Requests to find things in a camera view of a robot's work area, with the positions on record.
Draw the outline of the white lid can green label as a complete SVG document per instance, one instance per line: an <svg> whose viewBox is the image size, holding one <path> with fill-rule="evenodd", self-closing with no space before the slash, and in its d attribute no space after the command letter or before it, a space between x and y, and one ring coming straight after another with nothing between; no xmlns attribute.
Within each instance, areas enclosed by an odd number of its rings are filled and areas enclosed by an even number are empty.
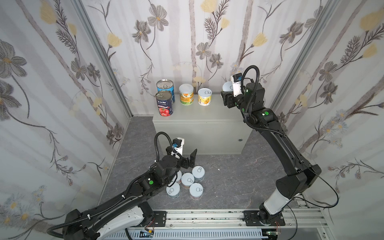
<svg viewBox="0 0 384 240"><path fill-rule="evenodd" d="M225 82L222 86L223 92L232 92L233 91L233 83L232 82Z"/></svg>

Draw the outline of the white lid can yellow label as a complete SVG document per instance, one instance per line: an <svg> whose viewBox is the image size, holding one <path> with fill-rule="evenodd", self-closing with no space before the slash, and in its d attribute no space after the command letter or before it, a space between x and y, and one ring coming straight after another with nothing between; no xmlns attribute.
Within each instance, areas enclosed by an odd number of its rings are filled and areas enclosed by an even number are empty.
<svg viewBox="0 0 384 240"><path fill-rule="evenodd" d="M201 106L210 105L212 100L212 91L208 88L202 88L198 91L198 103Z"/></svg>

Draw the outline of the white lid can orange label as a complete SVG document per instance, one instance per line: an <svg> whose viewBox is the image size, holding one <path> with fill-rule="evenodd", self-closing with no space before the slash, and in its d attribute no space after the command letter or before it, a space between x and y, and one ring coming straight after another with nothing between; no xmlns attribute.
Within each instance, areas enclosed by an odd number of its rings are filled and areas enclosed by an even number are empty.
<svg viewBox="0 0 384 240"><path fill-rule="evenodd" d="M182 84L179 87L180 101L182 105L189 106L194 102L194 87L190 84Z"/></svg>

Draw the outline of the blue label soup can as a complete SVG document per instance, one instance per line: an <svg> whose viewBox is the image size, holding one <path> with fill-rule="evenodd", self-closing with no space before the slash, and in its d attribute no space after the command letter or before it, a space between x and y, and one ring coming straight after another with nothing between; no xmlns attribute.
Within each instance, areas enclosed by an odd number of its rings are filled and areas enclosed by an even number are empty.
<svg viewBox="0 0 384 240"><path fill-rule="evenodd" d="M172 102L175 102L174 83L171 80L162 79L156 83L158 91L169 91L172 95Z"/></svg>

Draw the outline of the dark red label can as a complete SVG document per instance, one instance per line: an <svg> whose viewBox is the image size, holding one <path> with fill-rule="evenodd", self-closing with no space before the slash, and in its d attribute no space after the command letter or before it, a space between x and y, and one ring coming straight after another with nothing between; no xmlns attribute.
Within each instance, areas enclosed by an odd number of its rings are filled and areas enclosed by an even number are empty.
<svg viewBox="0 0 384 240"><path fill-rule="evenodd" d="M156 93L158 110L161 116L169 117L173 114L172 94L170 91L159 91Z"/></svg>

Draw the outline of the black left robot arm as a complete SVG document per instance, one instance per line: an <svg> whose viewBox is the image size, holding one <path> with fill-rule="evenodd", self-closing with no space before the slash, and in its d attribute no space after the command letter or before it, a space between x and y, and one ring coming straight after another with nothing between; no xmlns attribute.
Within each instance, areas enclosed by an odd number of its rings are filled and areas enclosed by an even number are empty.
<svg viewBox="0 0 384 240"><path fill-rule="evenodd" d="M183 140L169 139L167 154L160 157L158 137L169 137L165 132L158 132L154 138L156 161L142 175L134 178L127 188L109 201L84 212L77 209L66 215L63 224L47 229L47 234L64 240L100 240L102 228L115 220L124 212L139 207L144 219L140 225L151 222L154 215L148 204L148 199L156 196L177 181L177 173L181 168L193 168L196 165L197 150L190 157L183 157Z"/></svg>

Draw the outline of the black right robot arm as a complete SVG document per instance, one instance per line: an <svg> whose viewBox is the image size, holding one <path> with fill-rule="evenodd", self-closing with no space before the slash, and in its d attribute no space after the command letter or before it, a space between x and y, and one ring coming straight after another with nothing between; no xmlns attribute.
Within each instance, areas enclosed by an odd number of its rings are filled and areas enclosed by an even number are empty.
<svg viewBox="0 0 384 240"><path fill-rule="evenodd" d="M260 84L260 70L251 65L243 73L231 76L232 91L221 91L226 107L237 107L244 123L259 132L280 160L286 176L276 180L276 189L259 207L254 218L262 226L278 223L282 211L293 199L320 178L318 165L311 164L294 146L272 109L264 106L265 89Z"/></svg>

